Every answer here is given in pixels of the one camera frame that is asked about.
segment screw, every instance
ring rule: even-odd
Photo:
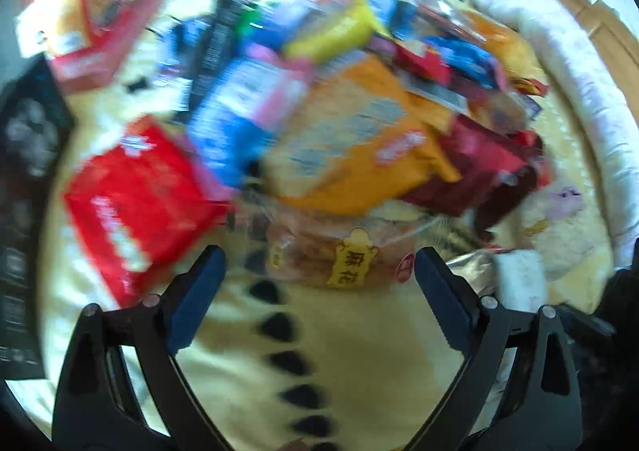
[[[90,303],[82,309],[82,314],[86,317],[93,316],[93,314],[98,312],[99,308],[100,305],[98,305],[97,303]]]
[[[544,305],[541,307],[541,312],[547,318],[553,319],[557,315],[557,311],[550,305]]]
[[[481,299],[481,304],[484,305],[488,310],[494,310],[497,308],[497,305],[499,305],[499,302],[492,296],[484,296]]]
[[[142,300],[145,307],[152,308],[160,303],[160,297],[157,294],[149,294]]]

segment dark red package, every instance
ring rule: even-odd
[[[468,208],[478,206],[505,178],[528,167],[535,156],[533,149],[522,147],[465,115],[458,115],[450,133],[438,141],[462,174],[461,180],[445,183],[433,178],[402,199],[449,216],[461,216]]]
[[[450,86],[452,69],[442,60],[440,53],[425,42],[398,42],[393,62],[419,77],[431,79],[445,87]]]
[[[90,259],[121,306],[173,264],[229,204],[205,199],[186,155],[145,117],[73,178],[66,206]]]

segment yellow bedsheet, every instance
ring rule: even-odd
[[[169,16],[181,19],[205,12],[210,2],[167,0],[153,27],[167,26]],[[469,5],[467,0],[452,2]],[[144,32],[110,87],[68,99],[79,123],[62,161],[42,234],[39,305],[49,379],[11,385],[47,433],[55,384],[79,312],[91,302],[115,307],[78,246],[62,194],[79,162],[111,146],[124,124],[144,113],[163,117],[171,108],[173,98],[165,90],[129,94],[123,86],[150,75],[157,54],[156,36]],[[543,106],[535,127],[553,149],[560,167],[583,191],[592,232],[601,240],[579,266],[551,284],[550,295],[553,301],[570,300],[590,310],[612,270],[610,243],[598,203],[597,170],[570,104],[556,83]],[[507,233],[509,227],[503,226],[502,231]],[[232,251],[229,238],[212,234],[208,240],[216,237]],[[197,248],[177,268],[187,268],[196,254]],[[560,252],[552,257],[560,257]],[[421,426],[461,364],[461,355],[446,345],[414,280],[391,290],[362,293],[288,285],[283,291],[286,304],[277,308],[246,294],[253,280],[247,273],[229,275],[196,341],[178,354],[200,403],[238,451],[275,450],[299,436],[290,428],[294,421],[312,414],[333,421],[335,431],[325,440],[343,449],[396,449]],[[295,321],[298,339],[291,344],[273,342],[256,333],[256,324],[278,310],[290,313]],[[312,363],[311,377],[295,379],[267,364],[266,354],[286,349],[298,350]],[[132,363],[146,417],[152,427],[161,429]],[[312,383],[325,392],[326,407],[311,413],[277,397],[280,391],[301,383]],[[307,442],[321,440],[309,438]]]

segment blue gripper pad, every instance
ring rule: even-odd
[[[193,342],[225,274],[224,251],[219,247],[209,246],[187,272],[188,277],[184,276],[192,283],[169,319],[166,346],[172,356],[175,357],[178,350]]]
[[[431,306],[449,346],[468,356],[470,332],[473,328],[472,315],[453,291],[454,284],[451,282],[455,278],[459,277],[450,272],[433,248],[417,251],[415,279]]]

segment snack pile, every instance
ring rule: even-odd
[[[530,128],[548,92],[532,49],[444,0],[217,0],[161,42],[174,135],[142,118],[66,195],[122,305],[224,224],[257,274],[402,283],[434,216],[472,211],[488,244],[555,180]]]

